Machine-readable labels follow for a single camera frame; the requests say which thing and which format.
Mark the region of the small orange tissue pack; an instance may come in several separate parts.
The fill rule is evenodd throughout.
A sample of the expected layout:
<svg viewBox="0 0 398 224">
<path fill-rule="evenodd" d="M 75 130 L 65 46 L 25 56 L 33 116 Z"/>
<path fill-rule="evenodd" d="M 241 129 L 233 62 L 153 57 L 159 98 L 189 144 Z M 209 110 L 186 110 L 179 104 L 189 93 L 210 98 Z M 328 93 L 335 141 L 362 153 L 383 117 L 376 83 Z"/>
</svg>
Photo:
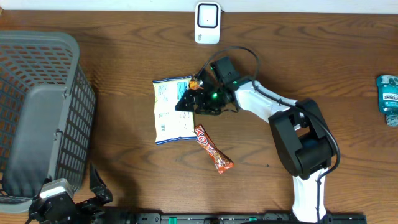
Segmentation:
<svg viewBox="0 0 398 224">
<path fill-rule="evenodd" d="M 192 79 L 189 82 L 189 89 L 191 90 L 203 89 L 203 82 L 201 80 Z"/>
</svg>

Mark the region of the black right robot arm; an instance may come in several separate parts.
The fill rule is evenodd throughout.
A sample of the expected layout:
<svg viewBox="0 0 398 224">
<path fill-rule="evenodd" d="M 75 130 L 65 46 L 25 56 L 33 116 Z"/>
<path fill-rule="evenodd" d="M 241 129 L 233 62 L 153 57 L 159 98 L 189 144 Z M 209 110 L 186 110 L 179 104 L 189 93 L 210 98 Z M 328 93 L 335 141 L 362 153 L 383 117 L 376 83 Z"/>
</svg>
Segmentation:
<svg viewBox="0 0 398 224">
<path fill-rule="evenodd" d="M 249 111 L 265 121 L 278 157 L 293 177 L 294 216 L 300 222 L 320 222 L 326 215 L 325 178 L 338 167 L 341 154 L 317 103 L 284 98 L 259 81 L 241 76 L 229 57 L 209 66 L 218 83 L 201 70 L 194 77 L 199 87 L 186 90 L 175 109 L 216 116 L 231 103 L 236 110 Z"/>
</svg>

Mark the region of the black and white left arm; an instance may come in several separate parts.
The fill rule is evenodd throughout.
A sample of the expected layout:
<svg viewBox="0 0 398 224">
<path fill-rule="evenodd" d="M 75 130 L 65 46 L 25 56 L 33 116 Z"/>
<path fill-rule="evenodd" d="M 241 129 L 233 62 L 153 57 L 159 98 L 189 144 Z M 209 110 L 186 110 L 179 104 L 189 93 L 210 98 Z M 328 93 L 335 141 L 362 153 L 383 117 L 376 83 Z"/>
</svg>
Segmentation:
<svg viewBox="0 0 398 224">
<path fill-rule="evenodd" d="M 89 187 L 95 196 L 75 203 L 74 191 L 67 179 L 45 178 L 39 193 L 32 199 L 26 222 L 53 224 L 135 222 L 129 212 L 106 206 L 113 201 L 113 195 L 93 164 L 90 164 Z"/>
</svg>

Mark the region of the cream snack bag blue edges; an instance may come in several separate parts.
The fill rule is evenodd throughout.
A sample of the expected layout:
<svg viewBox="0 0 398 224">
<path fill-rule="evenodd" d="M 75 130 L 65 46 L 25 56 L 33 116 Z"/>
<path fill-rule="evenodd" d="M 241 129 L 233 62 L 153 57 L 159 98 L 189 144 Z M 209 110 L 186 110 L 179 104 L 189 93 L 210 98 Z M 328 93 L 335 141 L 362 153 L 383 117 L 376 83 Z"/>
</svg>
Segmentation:
<svg viewBox="0 0 398 224">
<path fill-rule="evenodd" d="M 189 87 L 191 76 L 153 80 L 156 145 L 179 140 L 196 140 L 192 112 L 175 106 Z"/>
</svg>

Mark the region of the red orange candy bar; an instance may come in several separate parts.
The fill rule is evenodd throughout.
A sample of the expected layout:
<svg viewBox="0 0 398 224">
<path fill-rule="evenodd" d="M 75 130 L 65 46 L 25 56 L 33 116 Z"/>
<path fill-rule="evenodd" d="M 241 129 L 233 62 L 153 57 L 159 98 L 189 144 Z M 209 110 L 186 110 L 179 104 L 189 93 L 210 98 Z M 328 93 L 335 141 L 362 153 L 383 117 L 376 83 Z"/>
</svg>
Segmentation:
<svg viewBox="0 0 398 224">
<path fill-rule="evenodd" d="M 233 161 L 216 147 L 201 124 L 195 126 L 194 132 L 197 136 L 197 143 L 199 143 L 212 158 L 219 174 L 234 167 Z"/>
</svg>

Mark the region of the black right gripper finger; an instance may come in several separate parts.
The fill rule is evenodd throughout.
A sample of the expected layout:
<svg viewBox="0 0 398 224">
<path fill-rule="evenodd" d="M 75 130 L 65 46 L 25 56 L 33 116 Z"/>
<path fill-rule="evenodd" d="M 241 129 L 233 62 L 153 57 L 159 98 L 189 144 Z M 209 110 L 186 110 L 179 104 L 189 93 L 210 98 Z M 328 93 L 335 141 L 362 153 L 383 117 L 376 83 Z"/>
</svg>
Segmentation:
<svg viewBox="0 0 398 224">
<path fill-rule="evenodd" d="M 186 90 L 180 100 L 175 105 L 176 111 L 194 112 L 195 111 L 195 97 L 198 92 L 196 90 Z"/>
<path fill-rule="evenodd" d="M 203 70 L 197 74 L 196 80 L 199 86 L 203 89 L 213 89 L 213 80 L 206 70 Z"/>
</svg>

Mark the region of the teal mouthwash bottle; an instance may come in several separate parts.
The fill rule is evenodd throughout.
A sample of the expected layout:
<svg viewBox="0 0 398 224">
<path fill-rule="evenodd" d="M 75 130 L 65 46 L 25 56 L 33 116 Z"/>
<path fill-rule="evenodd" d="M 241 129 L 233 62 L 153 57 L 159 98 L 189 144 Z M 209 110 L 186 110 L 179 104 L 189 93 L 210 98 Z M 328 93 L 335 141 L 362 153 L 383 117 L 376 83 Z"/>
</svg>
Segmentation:
<svg viewBox="0 0 398 224">
<path fill-rule="evenodd" d="M 386 118 L 386 124 L 397 127 L 397 82 L 393 75 L 380 75 L 376 78 L 379 93 L 379 110 Z"/>
</svg>

